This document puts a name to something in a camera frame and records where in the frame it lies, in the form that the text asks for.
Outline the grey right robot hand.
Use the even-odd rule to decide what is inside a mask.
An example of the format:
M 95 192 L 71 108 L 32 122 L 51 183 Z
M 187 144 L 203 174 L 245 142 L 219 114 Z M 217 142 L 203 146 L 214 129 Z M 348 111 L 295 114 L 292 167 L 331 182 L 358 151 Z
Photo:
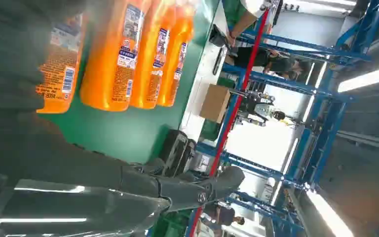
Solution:
M 33 112 L 0 110 L 0 237 L 142 235 L 165 213 L 235 191 L 237 167 L 196 180 L 68 143 Z

